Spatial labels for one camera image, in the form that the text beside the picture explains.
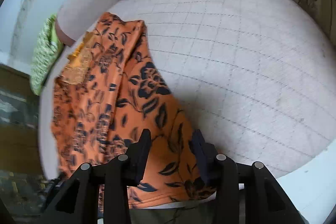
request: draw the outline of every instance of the wall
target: wall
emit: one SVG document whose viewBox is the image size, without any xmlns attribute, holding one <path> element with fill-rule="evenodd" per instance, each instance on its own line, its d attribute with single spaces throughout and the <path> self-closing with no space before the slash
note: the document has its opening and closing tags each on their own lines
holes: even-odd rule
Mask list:
<svg viewBox="0 0 336 224">
<path fill-rule="evenodd" d="M 0 7 L 0 63 L 30 73 L 34 45 L 43 22 L 65 0 L 4 0 Z"/>
</svg>

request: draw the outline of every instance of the green fabric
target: green fabric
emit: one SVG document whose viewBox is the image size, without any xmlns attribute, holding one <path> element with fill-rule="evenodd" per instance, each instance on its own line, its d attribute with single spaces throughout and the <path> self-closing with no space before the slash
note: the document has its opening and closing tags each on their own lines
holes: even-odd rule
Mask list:
<svg viewBox="0 0 336 224">
<path fill-rule="evenodd" d="M 40 95 L 48 73 L 63 50 L 55 30 L 56 15 L 51 15 L 43 25 L 34 48 L 31 62 L 30 86 L 31 90 Z"/>
</svg>

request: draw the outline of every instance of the orange cloth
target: orange cloth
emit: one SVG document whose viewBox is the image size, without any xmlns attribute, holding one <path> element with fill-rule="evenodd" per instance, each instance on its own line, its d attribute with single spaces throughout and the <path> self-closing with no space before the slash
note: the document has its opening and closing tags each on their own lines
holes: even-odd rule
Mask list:
<svg viewBox="0 0 336 224">
<path fill-rule="evenodd" d="M 193 128 L 152 62 L 144 22 L 104 13 L 87 43 L 92 58 L 86 53 L 83 81 L 55 79 L 51 127 L 60 170 L 70 176 L 84 162 L 106 163 L 148 128 L 152 147 L 141 184 L 128 187 L 130 207 L 211 195 L 215 189 L 204 186 L 193 155 Z M 68 66 L 80 63 L 76 58 Z"/>
</svg>

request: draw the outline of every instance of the white wall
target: white wall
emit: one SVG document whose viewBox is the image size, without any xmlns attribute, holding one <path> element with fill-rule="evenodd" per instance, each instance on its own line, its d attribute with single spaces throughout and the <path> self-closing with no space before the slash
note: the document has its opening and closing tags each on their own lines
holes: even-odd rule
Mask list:
<svg viewBox="0 0 336 224">
<path fill-rule="evenodd" d="M 0 63 L 7 64 L 16 19 L 24 0 L 4 0 L 0 6 Z"/>
<path fill-rule="evenodd" d="M 322 224 L 336 204 L 336 140 L 304 166 L 278 178 L 310 224 Z"/>
<path fill-rule="evenodd" d="M 0 62 L 30 73 L 34 45 L 43 22 L 65 0 L 5 0 L 0 7 Z"/>
</svg>

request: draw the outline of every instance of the dark floor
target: dark floor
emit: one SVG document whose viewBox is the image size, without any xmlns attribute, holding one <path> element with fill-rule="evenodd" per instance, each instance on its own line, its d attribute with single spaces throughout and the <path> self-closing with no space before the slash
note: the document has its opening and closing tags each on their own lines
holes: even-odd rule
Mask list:
<svg viewBox="0 0 336 224">
<path fill-rule="evenodd" d="M 38 154 L 39 97 L 27 75 L 0 66 L 0 198 L 16 223 L 40 215 L 45 179 Z"/>
<path fill-rule="evenodd" d="M 45 183 L 42 175 L 0 170 L 0 197 L 17 224 L 31 223 L 39 217 Z"/>
</svg>

